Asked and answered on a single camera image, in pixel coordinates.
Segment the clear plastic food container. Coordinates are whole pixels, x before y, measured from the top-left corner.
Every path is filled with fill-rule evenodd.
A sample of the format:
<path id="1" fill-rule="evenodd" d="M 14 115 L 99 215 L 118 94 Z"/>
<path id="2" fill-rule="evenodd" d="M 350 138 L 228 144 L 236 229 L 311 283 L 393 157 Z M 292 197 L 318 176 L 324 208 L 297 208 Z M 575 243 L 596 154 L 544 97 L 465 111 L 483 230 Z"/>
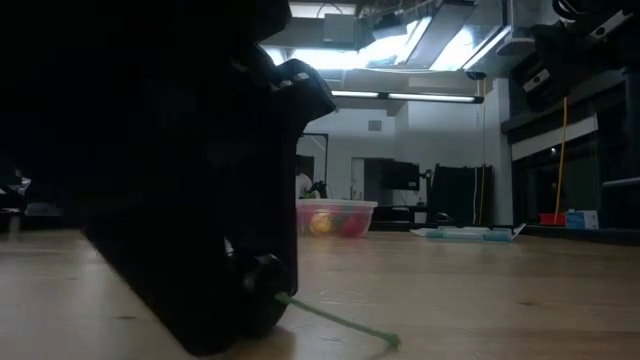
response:
<path id="1" fill-rule="evenodd" d="M 374 210 L 378 203 L 362 200 L 345 199 L 299 199 L 296 204 L 298 232 L 308 237 L 342 237 L 339 229 L 349 215 L 368 214 L 370 224 Z M 311 217 L 316 213 L 330 213 L 333 221 L 333 230 L 330 234 L 317 236 L 309 230 Z"/>

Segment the black wall monitor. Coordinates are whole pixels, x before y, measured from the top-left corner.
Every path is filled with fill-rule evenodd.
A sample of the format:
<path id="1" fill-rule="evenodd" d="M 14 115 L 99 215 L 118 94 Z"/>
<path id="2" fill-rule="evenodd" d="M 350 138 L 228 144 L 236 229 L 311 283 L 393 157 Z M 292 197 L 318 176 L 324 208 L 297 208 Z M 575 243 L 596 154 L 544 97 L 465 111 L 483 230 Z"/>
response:
<path id="1" fill-rule="evenodd" d="M 420 169 L 417 164 L 385 160 L 381 163 L 381 186 L 389 190 L 418 191 Z"/>

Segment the blue and white box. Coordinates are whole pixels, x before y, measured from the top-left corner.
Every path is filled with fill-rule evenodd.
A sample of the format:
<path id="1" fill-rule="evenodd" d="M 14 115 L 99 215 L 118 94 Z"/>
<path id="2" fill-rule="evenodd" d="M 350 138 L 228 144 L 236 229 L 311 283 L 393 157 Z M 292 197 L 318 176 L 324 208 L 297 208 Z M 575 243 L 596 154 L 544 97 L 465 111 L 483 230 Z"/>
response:
<path id="1" fill-rule="evenodd" d="M 568 211 L 565 213 L 566 227 L 571 229 L 598 230 L 599 218 L 596 210 Z"/>

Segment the red toy pepper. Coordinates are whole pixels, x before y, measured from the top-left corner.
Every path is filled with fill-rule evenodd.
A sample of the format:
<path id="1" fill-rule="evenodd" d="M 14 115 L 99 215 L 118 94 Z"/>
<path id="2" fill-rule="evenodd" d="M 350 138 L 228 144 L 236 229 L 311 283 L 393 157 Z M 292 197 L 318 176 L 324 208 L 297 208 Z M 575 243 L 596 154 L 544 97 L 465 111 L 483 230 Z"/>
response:
<path id="1" fill-rule="evenodd" d="M 352 214 L 342 223 L 339 234 L 346 238 L 358 238 L 368 231 L 369 226 L 370 216 L 368 214 Z"/>

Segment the long ceiling light strip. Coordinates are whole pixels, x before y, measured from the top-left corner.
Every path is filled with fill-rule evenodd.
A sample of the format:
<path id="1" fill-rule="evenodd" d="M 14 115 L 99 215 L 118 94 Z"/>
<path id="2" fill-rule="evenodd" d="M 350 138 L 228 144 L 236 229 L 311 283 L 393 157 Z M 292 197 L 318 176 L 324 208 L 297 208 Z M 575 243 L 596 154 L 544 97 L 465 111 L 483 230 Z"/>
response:
<path id="1" fill-rule="evenodd" d="M 465 96 L 465 95 L 393 93 L 393 92 L 371 92 L 371 91 L 349 91 L 349 90 L 332 90 L 331 93 L 334 97 L 340 97 L 340 98 L 361 98 L 361 99 L 376 99 L 376 100 L 463 103 L 463 104 L 480 104 L 484 102 L 484 98 L 481 96 Z"/>

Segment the dark toy blackberry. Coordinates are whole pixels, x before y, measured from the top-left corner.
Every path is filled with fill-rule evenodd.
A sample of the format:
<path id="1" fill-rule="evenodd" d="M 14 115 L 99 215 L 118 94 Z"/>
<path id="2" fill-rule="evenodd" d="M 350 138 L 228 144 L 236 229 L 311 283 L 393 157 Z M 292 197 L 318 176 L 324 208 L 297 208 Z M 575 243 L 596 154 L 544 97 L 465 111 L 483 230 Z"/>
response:
<path id="1" fill-rule="evenodd" d="M 400 337 L 372 327 L 345 319 L 296 299 L 290 294 L 290 274 L 285 265 L 272 254 L 247 258 L 247 267 L 242 271 L 243 291 L 242 332 L 249 337 L 268 334 L 279 322 L 288 306 L 343 327 L 378 338 L 391 348 L 398 348 Z"/>

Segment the blue-rimmed clear container lid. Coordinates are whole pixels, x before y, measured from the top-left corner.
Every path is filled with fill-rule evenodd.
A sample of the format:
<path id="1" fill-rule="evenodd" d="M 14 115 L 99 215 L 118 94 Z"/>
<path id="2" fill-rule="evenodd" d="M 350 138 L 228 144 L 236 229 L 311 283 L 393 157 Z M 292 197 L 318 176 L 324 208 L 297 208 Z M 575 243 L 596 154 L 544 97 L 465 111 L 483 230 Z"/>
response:
<path id="1" fill-rule="evenodd" d="M 515 228 L 440 226 L 414 229 L 411 233 L 430 241 L 510 243 L 525 227 L 525 224 Z"/>

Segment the black standing panel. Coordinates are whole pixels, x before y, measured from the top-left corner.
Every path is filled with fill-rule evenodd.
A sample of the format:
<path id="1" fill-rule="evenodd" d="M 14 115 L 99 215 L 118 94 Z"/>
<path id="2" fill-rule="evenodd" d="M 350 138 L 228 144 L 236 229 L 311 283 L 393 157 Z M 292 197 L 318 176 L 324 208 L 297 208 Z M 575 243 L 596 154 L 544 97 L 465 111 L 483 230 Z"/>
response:
<path id="1" fill-rule="evenodd" d="M 459 225 L 494 223 L 492 166 L 447 167 L 437 164 L 427 205 L 434 220 Z"/>

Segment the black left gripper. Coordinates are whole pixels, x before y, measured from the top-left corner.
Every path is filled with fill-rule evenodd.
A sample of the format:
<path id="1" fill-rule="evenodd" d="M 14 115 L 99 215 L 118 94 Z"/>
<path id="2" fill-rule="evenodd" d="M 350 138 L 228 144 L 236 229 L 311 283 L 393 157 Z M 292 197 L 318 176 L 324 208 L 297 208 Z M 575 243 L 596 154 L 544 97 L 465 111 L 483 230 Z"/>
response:
<path id="1" fill-rule="evenodd" d="M 228 239 L 296 294 L 296 143 L 331 113 L 306 63 L 260 44 L 288 0 L 0 0 L 0 153 L 82 221 L 234 168 Z"/>

